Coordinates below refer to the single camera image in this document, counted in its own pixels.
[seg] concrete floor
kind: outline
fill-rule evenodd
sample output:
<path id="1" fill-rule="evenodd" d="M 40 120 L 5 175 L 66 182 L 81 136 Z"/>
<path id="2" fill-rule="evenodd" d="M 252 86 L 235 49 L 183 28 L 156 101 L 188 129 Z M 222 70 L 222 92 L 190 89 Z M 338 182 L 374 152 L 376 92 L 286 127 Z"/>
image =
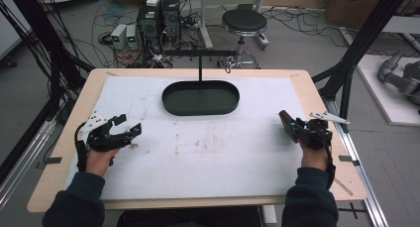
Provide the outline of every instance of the concrete floor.
<path id="1" fill-rule="evenodd" d="M 104 32 L 111 32 L 112 27 L 104 27 L 104 21 L 111 23 L 109 14 L 124 15 L 120 23 L 130 23 L 137 17 L 137 5 L 121 3 L 116 0 L 90 2 L 77 0 L 59 5 L 59 10 L 71 36 L 85 56 L 97 67 L 104 67 L 105 58 L 112 60 L 112 52 L 97 43 L 97 37 Z M 209 23 L 209 34 L 215 50 L 233 49 L 238 37 L 218 27 L 221 24 L 222 7 L 207 10 L 207 18 L 214 19 Z M 300 14 L 296 10 L 288 13 Z M 305 22 L 324 28 L 323 11 L 311 11 L 304 16 Z M 296 19 L 288 20 L 284 11 L 276 12 L 276 18 L 268 20 L 264 33 L 270 45 L 264 50 L 247 39 L 246 50 L 258 58 L 262 69 L 306 69 L 315 75 L 335 65 L 347 50 L 344 39 L 336 30 L 325 31 L 323 36 L 309 36 L 291 28 L 297 28 Z M 312 26 L 302 23 L 302 30 L 311 30 Z M 104 54 L 96 54 L 95 47 Z M 395 35 L 382 34 L 372 46 L 370 54 L 392 54 L 399 48 L 404 48 L 407 55 L 418 57 L 413 49 Z M 47 101 L 47 79 L 36 66 L 34 59 L 24 46 L 18 46 L 12 55 L 18 61 L 14 68 L 0 69 L 0 99 L 2 121 L 6 125 L 0 128 L 2 149 L 0 161 L 13 149 L 22 134 L 29 127 L 35 116 Z M 218 68 L 215 58 L 205 59 L 204 67 Z M 173 62 L 173 67 L 194 68 L 198 61 L 183 57 Z M 322 87 L 324 82 L 316 84 Z M 367 87 L 357 72 L 354 75 L 349 119 L 353 142 L 361 157 L 367 176 L 384 212 L 389 226 L 419 226 L 420 225 L 420 177 L 415 174 L 420 159 L 418 149 L 418 127 L 388 125 L 372 99 Z M 58 136 L 58 127 L 52 137 Z M 42 156 L 53 143 L 53 138 L 45 146 L 40 156 L 34 162 L 25 178 L 22 180 L 5 208 L 0 212 L 0 226 L 41 226 L 42 214 L 29 213 L 26 205 L 42 174 L 42 169 L 36 165 L 42 161 Z M 366 210 L 361 202 L 352 203 L 356 209 Z M 339 208 L 351 208 L 350 203 L 338 203 Z M 282 206 L 275 206 L 278 225 L 280 226 Z M 115 226 L 120 211 L 107 211 L 104 226 Z M 358 212 L 341 211 L 339 226 L 370 226 L 368 215 Z"/>

